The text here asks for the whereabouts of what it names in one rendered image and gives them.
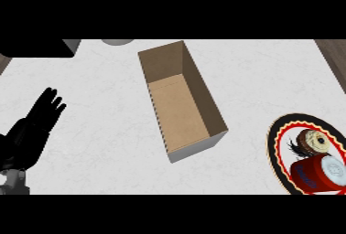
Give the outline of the black and red plate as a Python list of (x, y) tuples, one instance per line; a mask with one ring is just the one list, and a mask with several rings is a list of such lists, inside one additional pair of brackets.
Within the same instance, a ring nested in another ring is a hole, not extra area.
[(265, 151), (270, 159), (274, 176), (280, 185), (292, 195), (346, 195), (346, 189), (339, 191), (305, 193), (291, 181), (291, 164), (305, 158), (295, 155), (288, 147), (289, 142), (295, 142), (298, 133), (310, 129), (322, 132), (329, 140), (329, 155), (332, 155), (346, 165), (346, 137), (322, 119), (311, 115), (292, 113), (280, 116), (268, 129), (265, 140)]

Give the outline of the red can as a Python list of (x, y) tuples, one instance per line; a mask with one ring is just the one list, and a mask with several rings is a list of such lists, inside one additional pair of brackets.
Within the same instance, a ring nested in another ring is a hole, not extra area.
[(332, 155), (314, 155), (291, 164), (291, 181), (305, 193), (344, 190), (346, 165)]

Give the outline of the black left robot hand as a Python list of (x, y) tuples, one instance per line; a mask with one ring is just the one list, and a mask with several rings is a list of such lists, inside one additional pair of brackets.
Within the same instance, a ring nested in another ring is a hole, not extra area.
[(0, 171), (26, 170), (38, 161), (50, 131), (66, 108), (55, 90), (41, 93), (26, 116), (0, 134)]

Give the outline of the chocolate cupcake with cream topping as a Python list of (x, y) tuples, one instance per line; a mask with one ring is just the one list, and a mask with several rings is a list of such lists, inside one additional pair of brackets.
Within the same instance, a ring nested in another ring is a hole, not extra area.
[(295, 137), (295, 142), (288, 143), (288, 147), (298, 157), (308, 158), (319, 154), (329, 155), (329, 144), (322, 132), (304, 129)]

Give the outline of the black appliance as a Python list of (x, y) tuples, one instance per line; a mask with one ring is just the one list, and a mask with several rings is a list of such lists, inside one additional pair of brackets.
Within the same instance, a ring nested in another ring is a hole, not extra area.
[(79, 39), (0, 39), (0, 53), (8, 58), (72, 58)]

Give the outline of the brown cardboard box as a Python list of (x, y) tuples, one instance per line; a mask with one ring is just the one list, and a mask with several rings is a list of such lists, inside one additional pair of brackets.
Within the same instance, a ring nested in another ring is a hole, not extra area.
[(215, 146), (227, 126), (181, 41), (137, 53), (169, 163)]

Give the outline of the brown wooden panel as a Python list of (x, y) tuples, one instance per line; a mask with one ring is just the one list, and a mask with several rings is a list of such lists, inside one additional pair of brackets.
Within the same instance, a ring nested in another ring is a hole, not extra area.
[(346, 39), (316, 39), (314, 43), (346, 93)]

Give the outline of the grey round object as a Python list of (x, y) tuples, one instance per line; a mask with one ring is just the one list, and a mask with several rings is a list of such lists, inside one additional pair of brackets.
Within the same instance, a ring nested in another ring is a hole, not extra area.
[(101, 42), (109, 46), (121, 46), (132, 42), (132, 39), (101, 39)]

